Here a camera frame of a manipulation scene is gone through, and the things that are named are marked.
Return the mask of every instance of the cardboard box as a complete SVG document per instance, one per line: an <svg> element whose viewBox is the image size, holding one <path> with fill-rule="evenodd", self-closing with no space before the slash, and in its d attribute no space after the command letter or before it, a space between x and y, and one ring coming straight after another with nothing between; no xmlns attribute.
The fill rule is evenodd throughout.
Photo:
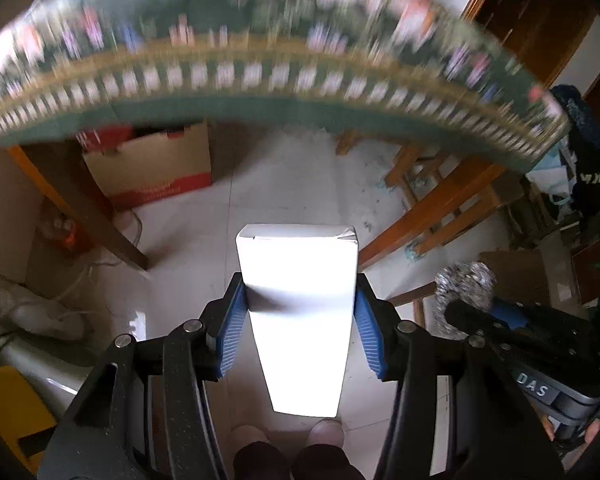
<svg viewBox="0 0 600 480"><path fill-rule="evenodd" d="M132 139L112 152L85 153L84 161L117 210L211 186L206 123Z"/></svg>
<svg viewBox="0 0 600 480"><path fill-rule="evenodd" d="M336 416L356 290L356 232L250 224L235 241L273 409Z"/></svg>
<svg viewBox="0 0 600 480"><path fill-rule="evenodd" d="M487 251L480 253L479 258L496 277L494 296L511 303L551 305L539 250Z"/></svg>
<svg viewBox="0 0 600 480"><path fill-rule="evenodd" d="M97 130L87 130L75 136L85 152L113 150L123 142L134 138L134 129L128 124L106 126Z"/></svg>

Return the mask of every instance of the silver foil object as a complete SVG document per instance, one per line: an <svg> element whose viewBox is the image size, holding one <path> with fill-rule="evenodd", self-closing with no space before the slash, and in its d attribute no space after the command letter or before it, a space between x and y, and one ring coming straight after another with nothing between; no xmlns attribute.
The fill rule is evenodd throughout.
<svg viewBox="0 0 600 480"><path fill-rule="evenodd" d="M495 282L495 276L489 267L480 262L456 262L437 273L433 316L440 336L446 339L464 339L467 334L446 322L446 306L452 301L462 300L488 312L493 301Z"/></svg>

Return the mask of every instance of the dark clothing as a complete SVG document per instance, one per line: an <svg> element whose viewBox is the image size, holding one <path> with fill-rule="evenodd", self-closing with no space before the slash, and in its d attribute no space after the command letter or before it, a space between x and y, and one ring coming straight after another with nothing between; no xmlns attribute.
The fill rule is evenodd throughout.
<svg viewBox="0 0 600 480"><path fill-rule="evenodd" d="M235 480L365 480L344 451L328 444L305 447L291 467L268 442L253 442L234 457Z"/></svg>
<svg viewBox="0 0 600 480"><path fill-rule="evenodd" d="M600 125L575 86L551 88L571 121L569 149L576 157L576 183L571 191L573 207L587 220L600 211Z"/></svg>

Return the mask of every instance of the yellow object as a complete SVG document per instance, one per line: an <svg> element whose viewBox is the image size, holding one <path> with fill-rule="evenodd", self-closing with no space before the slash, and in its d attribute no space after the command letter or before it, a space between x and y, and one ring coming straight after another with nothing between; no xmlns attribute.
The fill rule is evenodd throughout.
<svg viewBox="0 0 600 480"><path fill-rule="evenodd" d="M48 430L55 424L53 416L24 377L11 366L0 367L0 436L33 474L38 471L43 453L25 456L18 440Z"/></svg>

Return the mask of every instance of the metal screw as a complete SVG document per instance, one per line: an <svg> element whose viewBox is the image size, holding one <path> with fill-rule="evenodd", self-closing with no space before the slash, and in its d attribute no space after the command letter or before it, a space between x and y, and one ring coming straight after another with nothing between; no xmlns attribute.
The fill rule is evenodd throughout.
<svg viewBox="0 0 600 480"><path fill-rule="evenodd" d="M469 344L474 348L483 348L484 338L479 335L472 335L469 337Z"/></svg>
<svg viewBox="0 0 600 480"><path fill-rule="evenodd" d="M404 320L398 323L398 330L403 334L410 334L415 332L418 326L413 321Z"/></svg>
<svg viewBox="0 0 600 480"><path fill-rule="evenodd" d="M118 348L124 348L129 343L131 343L132 339L129 334L120 334L115 341L113 342Z"/></svg>
<svg viewBox="0 0 600 480"><path fill-rule="evenodd" d="M199 319L189 319L182 326L185 332L197 332L202 329L202 322Z"/></svg>

